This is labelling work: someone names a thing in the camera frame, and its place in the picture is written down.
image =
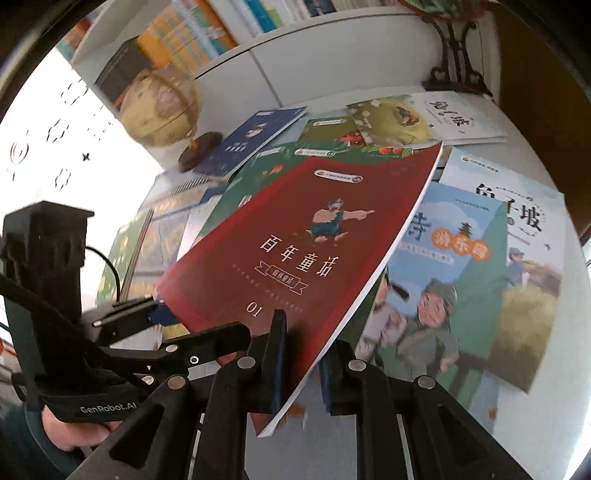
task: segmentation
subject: globe stand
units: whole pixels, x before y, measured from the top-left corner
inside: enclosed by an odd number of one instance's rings
[[[222,143],[221,132],[207,132],[191,140],[190,145],[184,149],[178,158],[178,170],[181,173],[194,169],[205,156]]]

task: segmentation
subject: gray hat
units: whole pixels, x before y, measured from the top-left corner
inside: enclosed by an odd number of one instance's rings
[[[432,278],[431,281],[424,288],[423,293],[431,293],[443,298],[450,307],[455,307],[457,304],[456,288],[451,283],[443,283]]]

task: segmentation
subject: dark blue book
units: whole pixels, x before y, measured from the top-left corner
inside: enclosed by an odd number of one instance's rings
[[[306,107],[261,110],[234,130],[193,169],[193,173],[227,180],[262,147],[306,112]]]
[[[248,5],[248,8],[251,9],[252,14],[255,16],[256,21],[261,26],[263,32],[267,33],[276,29],[276,25],[273,23],[269,13],[267,13],[267,10],[265,10],[259,0],[245,0],[245,2]]]

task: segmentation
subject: brown wall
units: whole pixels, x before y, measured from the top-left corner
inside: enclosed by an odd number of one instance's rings
[[[501,108],[564,193],[583,236],[591,225],[591,102],[536,33],[502,5],[491,8],[501,43]]]

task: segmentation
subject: blue garment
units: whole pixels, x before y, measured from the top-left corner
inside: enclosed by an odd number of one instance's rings
[[[343,233],[340,223],[343,220],[345,213],[340,210],[330,222],[312,223],[310,231],[314,236],[337,236]]]
[[[514,287],[521,286],[521,280],[523,278],[524,273],[525,265],[523,264],[523,262],[516,262],[515,260],[511,260],[509,262],[509,265],[507,265],[507,280]]]

